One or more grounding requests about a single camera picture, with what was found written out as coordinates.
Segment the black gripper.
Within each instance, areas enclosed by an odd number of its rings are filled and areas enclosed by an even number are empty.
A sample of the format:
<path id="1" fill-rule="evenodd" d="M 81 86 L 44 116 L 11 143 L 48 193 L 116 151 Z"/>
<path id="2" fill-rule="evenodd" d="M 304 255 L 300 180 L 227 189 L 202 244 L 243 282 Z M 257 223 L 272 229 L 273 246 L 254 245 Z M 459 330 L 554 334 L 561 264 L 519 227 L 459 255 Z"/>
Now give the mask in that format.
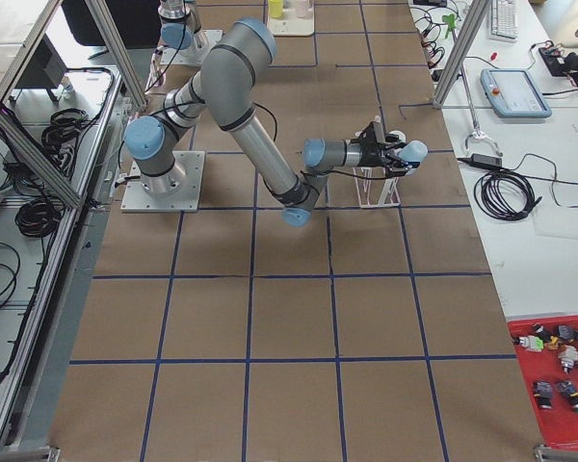
<path id="1" fill-rule="evenodd" d="M 398 137 L 384 137 L 382 125 L 372 120 L 356 137 L 359 147 L 358 167 L 384 167 L 386 177 L 404 177 L 420 167 L 419 162 L 394 162 L 389 164 L 386 153 L 396 153 L 407 143 Z"/>

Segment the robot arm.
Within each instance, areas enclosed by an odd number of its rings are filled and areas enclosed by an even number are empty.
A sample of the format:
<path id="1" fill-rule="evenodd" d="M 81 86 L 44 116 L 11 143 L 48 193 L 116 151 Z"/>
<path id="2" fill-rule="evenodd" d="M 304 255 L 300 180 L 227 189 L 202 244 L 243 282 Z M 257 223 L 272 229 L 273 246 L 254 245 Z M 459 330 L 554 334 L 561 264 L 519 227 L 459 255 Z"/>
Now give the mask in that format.
<path id="1" fill-rule="evenodd" d="M 159 111 L 126 127 L 124 143 L 139 170 L 146 211 L 157 209 L 160 199 L 185 198 L 188 208 L 198 205 L 198 181 L 193 176 L 199 158 L 181 156 L 175 147 L 203 111 L 237 142 L 282 204 L 284 221 L 295 227 L 307 224 L 328 176 L 341 167 L 380 167 L 385 177 L 393 178 L 409 174 L 425 160 L 424 143 L 386 134 L 375 119 L 350 140 L 305 141 L 305 170 L 296 173 L 258 120 L 251 98 L 276 51 L 276 40 L 263 22 L 251 17 L 238 20 L 208 52 L 200 71 L 180 90 L 170 92 Z"/>
<path id="2" fill-rule="evenodd" d="M 161 39 L 186 64 L 201 64 L 209 41 L 202 28 L 197 2 L 192 0 L 162 0 L 158 8 Z"/>

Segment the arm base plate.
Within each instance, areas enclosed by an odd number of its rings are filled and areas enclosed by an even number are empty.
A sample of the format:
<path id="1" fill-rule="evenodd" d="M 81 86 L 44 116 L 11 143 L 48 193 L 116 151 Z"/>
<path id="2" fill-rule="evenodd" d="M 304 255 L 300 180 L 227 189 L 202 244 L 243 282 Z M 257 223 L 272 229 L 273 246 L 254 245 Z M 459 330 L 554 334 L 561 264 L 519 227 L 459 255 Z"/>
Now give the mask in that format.
<path id="1" fill-rule="evenodd" d="M 163 44 L 153 54 L 156 65 L 201 66 L 210 49 L 222 38 L 222 30 L 200 30 L 166 24 L 161 29 Z"/>
<path id="2" fill-rule="evenodd" d="M 206 152 L 174 150 L 173 155 L 172 170 L 158 177 L 141 174 L 137 163 L 132 163 L 129 175 L 139 179 L 125 186 L 124 213 L 197 212 Z"/>

